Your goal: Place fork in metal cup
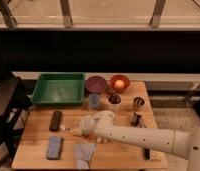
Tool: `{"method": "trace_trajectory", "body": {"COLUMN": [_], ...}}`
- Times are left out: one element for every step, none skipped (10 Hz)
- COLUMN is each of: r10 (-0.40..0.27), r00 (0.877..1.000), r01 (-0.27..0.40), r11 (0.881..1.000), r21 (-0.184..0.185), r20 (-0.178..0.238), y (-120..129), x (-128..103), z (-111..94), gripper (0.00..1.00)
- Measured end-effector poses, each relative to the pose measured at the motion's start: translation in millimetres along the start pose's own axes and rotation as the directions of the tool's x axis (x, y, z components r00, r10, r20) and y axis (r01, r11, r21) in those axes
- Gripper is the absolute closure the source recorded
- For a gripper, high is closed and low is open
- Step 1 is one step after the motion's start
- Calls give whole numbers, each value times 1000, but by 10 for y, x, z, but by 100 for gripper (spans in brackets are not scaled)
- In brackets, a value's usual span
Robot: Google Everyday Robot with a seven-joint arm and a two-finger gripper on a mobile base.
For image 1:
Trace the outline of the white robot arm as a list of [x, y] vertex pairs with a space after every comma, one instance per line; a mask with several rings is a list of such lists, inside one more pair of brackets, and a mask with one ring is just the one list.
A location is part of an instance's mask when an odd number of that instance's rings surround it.
[[187, 171], [200, 171], [200, 126], [192, 132], [173, 129], [139, 128], [114, 124], [115, 113], [103, 110], [86, 115], [79, 130], [125, 144], [169, 153], [188, 161]]

